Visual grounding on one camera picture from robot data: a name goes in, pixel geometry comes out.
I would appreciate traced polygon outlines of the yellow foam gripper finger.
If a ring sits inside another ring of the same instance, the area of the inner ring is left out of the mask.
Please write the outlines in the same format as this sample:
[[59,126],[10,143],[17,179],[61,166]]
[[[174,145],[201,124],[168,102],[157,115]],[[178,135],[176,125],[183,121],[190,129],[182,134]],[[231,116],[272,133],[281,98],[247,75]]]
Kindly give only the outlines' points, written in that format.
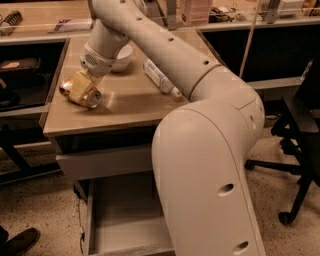
[[95,83],[84,71],[77,71],[74,76],[74,82],[70,93],[70,98],[79,104],[83,96],[93,87]]

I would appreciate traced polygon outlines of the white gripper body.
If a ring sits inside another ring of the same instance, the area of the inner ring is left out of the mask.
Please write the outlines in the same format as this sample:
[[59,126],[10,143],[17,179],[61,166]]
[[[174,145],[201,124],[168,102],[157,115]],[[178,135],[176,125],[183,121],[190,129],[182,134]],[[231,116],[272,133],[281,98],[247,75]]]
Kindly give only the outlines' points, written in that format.
[[91,76],[96,78],[107,75],[115,62],[114,58],[104,57],[91,48],[89,43],[84,45],[80,56],[80,64]]

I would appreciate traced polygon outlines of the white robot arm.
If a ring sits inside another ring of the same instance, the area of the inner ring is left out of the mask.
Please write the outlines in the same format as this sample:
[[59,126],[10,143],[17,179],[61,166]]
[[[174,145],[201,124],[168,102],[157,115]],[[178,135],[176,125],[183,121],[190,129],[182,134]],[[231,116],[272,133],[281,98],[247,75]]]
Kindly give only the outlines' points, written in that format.
[[95,24],[75,75],[81,103],[134,42],[188,99],[159,123],[152,164],[176,256],[266,256],[244,175],[264,127],[256,91],[146,17],[134,0],[88,0]]

